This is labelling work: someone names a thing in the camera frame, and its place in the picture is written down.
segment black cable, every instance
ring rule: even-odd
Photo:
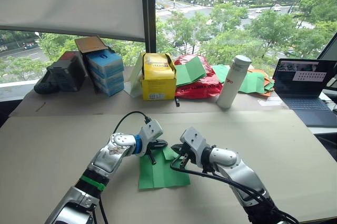
[[[96,219],[96,213],[95,213],[95,210],[93,211],[93,219],[94,219],[94,224],[97,224],[97,219]]]
[[[226,179],[226,178],[221,177],[221,176],[219,176],[215,173],[213,173],[213,176],[212,176],[212,175],[209,175],[207,173],[202,173],[202,172],[186,170],[186,169],[181,169],[181,168],[175,167],[174,163],[180,157],[181,157],[181,155],[179,155],[176,159],[173,160],[173,162],[170,164],[171,169],[179,171],[179,172],[184,172],[184,173],[193,174],[193,175],[197,175],[197,176],[201,176],[201,177],[207,177],[207,178],[215,179],[215,180],[227,183],[231,186],[234,186],[234,187],[242,190],[243,192],[247,193],[250,197],[255,199],[257,202],[267,204],[271,208],[270,211],[275,212],[283,220],[288,221],[290,224],[299,224],[299,222],[294,217],[292,217],[290,214],[279,210],[275,205],[273,205],[270,201],[268,201],[261,193],[259,193],[258,191],[254,190],[254,189],[252,189],[248,186],[245,186],[243,184],[240,184],[240,183],[234,182],[232,180]]]
[[[104,208],[103,208],[101,197],[100,197],[100,210],[101,210],[101,213],[102,213],[102,216],[103,216],[104,223],[109,224],[109,222],[107,221],[106,215],[105,215],[105,211],[104,211]]]
[[[123,120],[124,120],[126,117],[128,117],[129,115],[133,114],[133,113],[139,113],[139,114],[141,114],[142,116],[144,116],[144,118],[145,118],[145,123],[146,123],[146,124],[148,124],[148,123],[151,121],[150,117],[146,116],[144,113],[142,113],[142,112],[140,112],[140,111],[129,112],[127,115],[125,115],[124,117],[122,117],[122,119],[118,122],[118,124],[117,124],[117,126],[116,126],[116,128],[115,128],[115,130],[114,130],[113,133],[115,133],[115,132],[117,131],[118,127],[119,127],[120,124],[123,122]]]

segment yellow box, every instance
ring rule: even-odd
[[[169,54],[141,53],[143,100],[174,99],[176,71]]]

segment water bottle cap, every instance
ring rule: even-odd
[[[252,63],[252,61],[244,55],[237,55],[234,58],[234,63],[242,66],[249,66]]]

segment stack of blue boxes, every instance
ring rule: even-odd
[[[109,49],[87,55],[89,70],[96,87],[108,96],[124,89],[123,60]]]

